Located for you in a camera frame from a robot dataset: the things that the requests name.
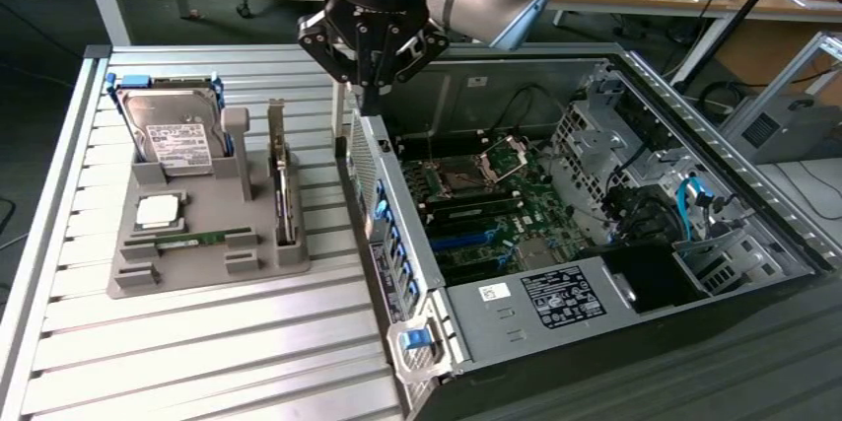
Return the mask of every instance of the metal slotted surface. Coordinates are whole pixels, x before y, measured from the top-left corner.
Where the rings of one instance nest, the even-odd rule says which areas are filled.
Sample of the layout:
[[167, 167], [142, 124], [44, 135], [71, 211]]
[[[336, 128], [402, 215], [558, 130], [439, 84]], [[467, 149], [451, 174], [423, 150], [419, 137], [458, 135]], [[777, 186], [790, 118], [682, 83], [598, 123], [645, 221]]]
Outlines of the metal slotted surface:
[[167, 77], [216, 71], [227, 106], [251, 113], [250, 149], [266, 147], [268, 99], [286, 101], [314, 268], [287, 278], [108, 298], [132, 144], [103, 95], [71, 215], [55, 224], [66, 242], [20, 416], [4, 412], [3, 420], [402, 419], [330, 147], [327, 74], [291, 46], [119, 48], [108, 71]]

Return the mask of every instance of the desk leg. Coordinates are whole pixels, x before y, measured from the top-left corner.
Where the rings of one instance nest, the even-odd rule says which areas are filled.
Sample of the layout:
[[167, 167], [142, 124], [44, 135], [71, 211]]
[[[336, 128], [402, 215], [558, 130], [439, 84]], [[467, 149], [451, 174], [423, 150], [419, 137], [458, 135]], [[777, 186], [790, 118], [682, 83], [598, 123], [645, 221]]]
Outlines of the desk leg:
[[565, 23], [565, 17], [567, 16], [567, 12], [563, 10], [555, 11], [555, 17], [553, 17], [553, 26], [559, 27]]
[[710, 46], [713, 45], [713, 43], [717, 41], [717, 39], [722, 35], [722, 32], [725, 31], [725, 27], [727, 27], [727, 24], [730, 24], [733, 19], [734, 19], [734, 14], [727, 14], [721, 19], [715, 19], [713, 21], [710, 28], [707, 28], [707, 32], [705, 32], [705, 35], [702, 36], [702, 39], [699, 40], [699, 43], [697, 44], [697, 47], [693, 49], [693, 51], [687, 55], [687, 61], [685, 61], [685, 64], [682, 65], [679, 72], [675, 74], [675, 76], [670, 80], [671, 85], [678, 83], [679, 81], [685, 81], [685, 79], [687, 78], [687, 75], [690, 74], [697, 64], [699, 64], [699, 60], [702, 59], [705, 53], [710, 49]]
[[106, 31], [108, 32], [108, 38], [111, 44], [115, 46], [132, 45], [132, 37], [130, 36], [130, 29], [123, 17], [123, 2], [122, 0], [95, 0], [96, 6], [100, 9], [100, 16], [103, 17], [103, 23], [106, 24]]

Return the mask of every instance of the hard drive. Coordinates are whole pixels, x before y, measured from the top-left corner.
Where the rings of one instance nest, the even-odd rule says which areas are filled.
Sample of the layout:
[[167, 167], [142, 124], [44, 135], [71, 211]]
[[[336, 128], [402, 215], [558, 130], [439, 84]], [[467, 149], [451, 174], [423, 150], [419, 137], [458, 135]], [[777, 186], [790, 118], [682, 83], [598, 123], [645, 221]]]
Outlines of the hard drive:
[[212, 160], [231, 151], [222, 102], [211, 83], [206, 84], [118, 91], [139, 158], [159, 162], [170, 176], [210, 174]]

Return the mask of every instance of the power supply label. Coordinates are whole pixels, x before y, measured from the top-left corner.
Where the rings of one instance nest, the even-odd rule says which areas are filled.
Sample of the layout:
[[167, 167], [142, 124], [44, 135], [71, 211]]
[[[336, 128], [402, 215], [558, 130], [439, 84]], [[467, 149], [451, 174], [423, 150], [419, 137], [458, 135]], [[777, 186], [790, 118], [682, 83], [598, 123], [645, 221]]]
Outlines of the power supply label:
[[578, 266], [523, 277], [521, 281], [547, 328], [558, 329], [606, 315], [606, 308]]

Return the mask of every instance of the hard drive label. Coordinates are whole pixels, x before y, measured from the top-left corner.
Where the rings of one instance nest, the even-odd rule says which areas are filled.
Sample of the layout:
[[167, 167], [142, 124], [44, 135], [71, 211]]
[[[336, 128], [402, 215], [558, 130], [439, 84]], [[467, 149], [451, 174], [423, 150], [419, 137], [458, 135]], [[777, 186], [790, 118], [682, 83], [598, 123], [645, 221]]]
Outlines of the hard drive label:
[[168, 168], [208, 167], [211, 150], [200, 123], [147, 125], [146, 132], [160, 165]]
[[558, 329], [606, 315], [606, 308], [578, 266], [523, 277], [521, 282], [545, 327]]

